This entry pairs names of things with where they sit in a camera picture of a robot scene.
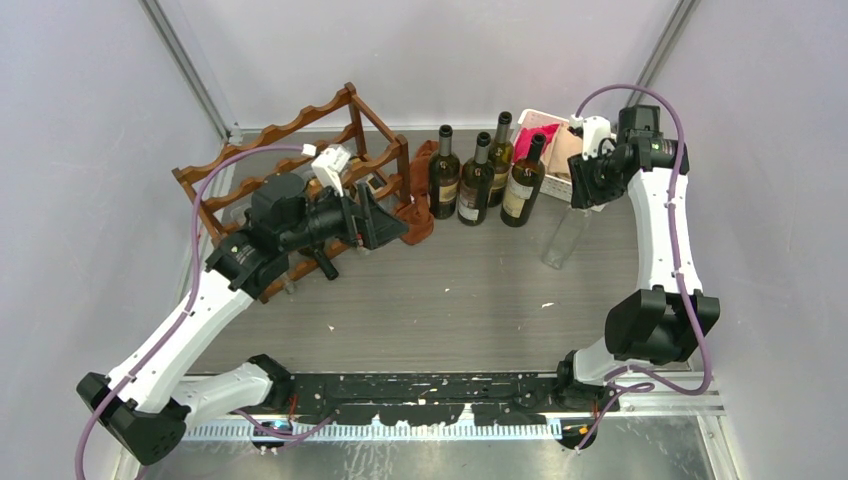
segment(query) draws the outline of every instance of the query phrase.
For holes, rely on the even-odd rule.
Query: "wood grain surface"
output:
[[[436,136],[398,133],[413,149]],[[455,135],[463,161],[475,135]],[[239,164],[234,185],[274,161]],[[335,260],[337,280],[316,272],[293,295],[256,302],[192,371],[226,371],[259,353],[297,372],[553,370],[603,334],[607,312],[632,293],[638,268],[627,199],[594,216],[562,270],[544,265],[542,251],[564,208],[540,195],[521,228],[504,225],[498,207],[477,227],[455,215],[437,221],[433,235],[413,247],[394,241],[367,256],[345,252]]]

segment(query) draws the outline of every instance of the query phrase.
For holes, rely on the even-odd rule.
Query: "beige cloth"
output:
[[[542,152],[542,163],[548,175],[569,178],[568,157],[583,151],[583,140],[568,131],[568,123],[563,123],[554,134],[548,148]]]

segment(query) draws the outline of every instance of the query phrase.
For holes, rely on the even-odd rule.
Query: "reflective floor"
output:
[[[170,479],[713,479],[695,417],[609,418],[579,456],[550,441],[185,442],[148,472]]]

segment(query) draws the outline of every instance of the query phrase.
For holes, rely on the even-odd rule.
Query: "wine bottle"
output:
[[[509,167],[512,166],[514,148],[506,136],[512,123],[512,114],[501,112],[498,115],[498,129],[495,131],[495,141],[489,147],[489,163],[495,168],[495,179],[492,182],[492,193],[489,194],[489,208],[497,207],[503,201],[506,189]]]
[[[428,166],[430,213],[438,219],[449,218],[456,210],[456,191],[459,187],[459,157],[451,150],[453,129],[439,128],[439,149],[430,156]]]
[[[507,180],[501,220],[510,227],[527,223],[533,204],[545,180],[545,165],[539,161],[546,138],[541,133],[533,135],[527,156],[515,162]]]
[[[462,166],[457,216],[465,225],[480,225],[486,219],[486,205],[495,177],[495,169],[489,165],[488,159],[491,141],[492,136],[488,133],[477,134],[477,150]]]

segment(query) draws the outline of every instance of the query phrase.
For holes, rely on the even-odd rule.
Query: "bottle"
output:
[[[495,169],[488,161],[491,141],[492,136],[488,133],[477,134],[477,150],[462,166],[457,216],[459,221],[466,225],[480,225],[486,219],[486,205],[495,177]]]
[[[551,238],[551,242],[548,244],[548,248],[542,254],[542,263],[557,270],[561,269],[562,264],[577,248],[580,237],[589,227],[591,219],[592,210],[568,207],[554,236]]]
[[[506,138],[507,134],[509,134],[510,124],[512,124],[512,114],[501,112],[498,115],[498,129],[495,131],[495,141],[489,147],[489,163],[495,168],[492,193],[489,194],[489,208],[497,207],[503,201],[506,178],[509,175],[509,167],[512,166],[512,154],[515,149],[512,146],[512,142]]]
[[[527,156],[515,162],[506,183],[501,220],[510,227],[520,227],[530,219],[533,204],[545,180],[545,165],[539,161],[546,138],[533,135]]]
[[[459,187],[459,157],[451,151],[453,129],[439,128],[439,149],[430,156],[428,185],[430,213],[438,219],[449,218],[456,210],[456,191]]]

